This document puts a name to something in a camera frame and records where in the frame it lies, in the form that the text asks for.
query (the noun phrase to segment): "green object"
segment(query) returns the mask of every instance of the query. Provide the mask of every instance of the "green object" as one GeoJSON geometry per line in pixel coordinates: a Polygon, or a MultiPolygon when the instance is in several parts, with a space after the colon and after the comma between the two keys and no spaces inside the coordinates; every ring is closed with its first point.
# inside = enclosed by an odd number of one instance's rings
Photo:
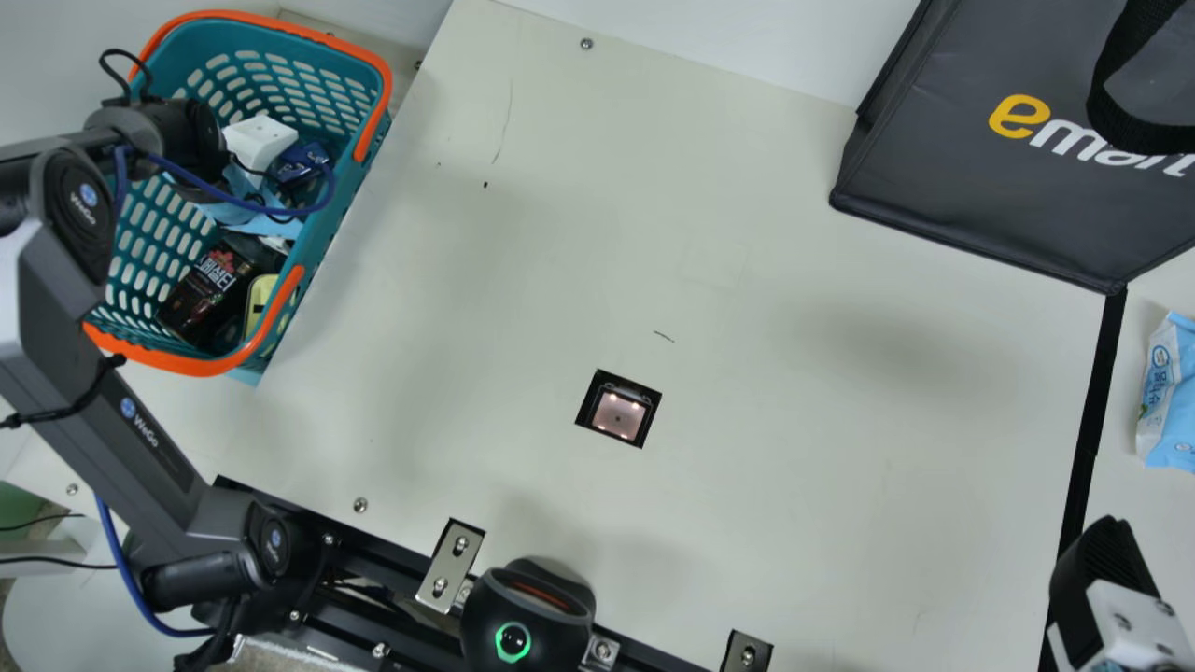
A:
{"type": "MultiPolygon", "coordinates": [[[[0,527],[12,527],[22,525],[37,518],[37,512],[45,502],[25,490],[10,483],[0,483],[0,527]]],[[[0,542],[14,542],[24,539],[29,530],[13,530],[0,532],[0,542]]]]}
{"type": "Polygon", "coordinates": [[[522,623],[508,621],[494,634],[494,650],[502,662],[519,662],[531,653],[531,633],[522,623]]]}

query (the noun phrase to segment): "green light ring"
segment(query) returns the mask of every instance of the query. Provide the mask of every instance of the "green light ring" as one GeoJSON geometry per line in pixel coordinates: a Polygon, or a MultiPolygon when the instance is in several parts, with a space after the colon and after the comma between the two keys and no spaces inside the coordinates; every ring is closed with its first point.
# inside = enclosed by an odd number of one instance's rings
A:
{"type": "Polygon", "coordinates": [[[495,653],[498,654],[498,660],[501,660],[502,662],[509,665],[519,662],[520,660],[526,658],[528,653],[531,653],[531,630],[528,630],[526,625],[523,625],[517,621],[507,621],[505,623],[498,627],[498,630],[496,633],[494,633],[494,650],[495,653]],[[516,654],[509,654],[502,650],[502,634],[505,633],[507,628],[511,625],[517,625],[527,635],[527,642],[523,643],[522,650],[520,650],[516,654]]]}

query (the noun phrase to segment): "bag strap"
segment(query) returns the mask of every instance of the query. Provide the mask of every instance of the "bag strap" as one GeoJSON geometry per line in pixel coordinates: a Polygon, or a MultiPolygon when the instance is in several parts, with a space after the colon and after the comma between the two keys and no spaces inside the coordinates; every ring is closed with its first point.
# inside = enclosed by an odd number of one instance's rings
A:
{"type": "Polygon", "coordinates": [[[1113,99],[1108,80],[1141,50],[1187,0],[1128,0],[1096,61],[1087,94],[1091,127],[1110,145],[1136,154],[1195,153],[1195,126],[1153,123],[1113,99]]]}

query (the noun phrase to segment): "metal bracket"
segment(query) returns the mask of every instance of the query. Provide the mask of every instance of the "metal bracket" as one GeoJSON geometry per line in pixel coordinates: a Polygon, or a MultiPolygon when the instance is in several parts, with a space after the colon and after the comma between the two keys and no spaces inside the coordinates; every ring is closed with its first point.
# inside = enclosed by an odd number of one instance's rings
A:
{"type": "Polygon", "coordinates": [[[722,659],[722,672],[766,672],[772,661],[772,644],[744,635],[739,630],[730,631],[727,643],[727,656],[722,659]]]}
{"type": "Polygon", "coordinates": [[[449,520],[436,545],[436,552],[431,556],[428,575],[415,594],[416,601],[440,613],[452,611],[484,539],[485,532],[482,530],[449,520]]]}
{"type": "Polygon", "coordinates": [[[582,672],[609,672],[614,668],[614,661],[618,660],[619,648],[621,644],[614,640],[592,635],[589,648],[586,649],[586,656],[581,659],[581,665],[577,668],[582,672]]]}

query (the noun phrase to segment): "black shopping bag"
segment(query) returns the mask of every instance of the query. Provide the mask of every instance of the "black shopping bag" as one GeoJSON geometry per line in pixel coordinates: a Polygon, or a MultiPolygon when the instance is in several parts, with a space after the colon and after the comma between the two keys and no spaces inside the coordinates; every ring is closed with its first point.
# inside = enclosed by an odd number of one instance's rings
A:
{"type": "Polygon", "coordinates": [[[1191,123],[1195,2],[923,0],[831,203],[1113,294],[1195,244],[1191,123]]]}

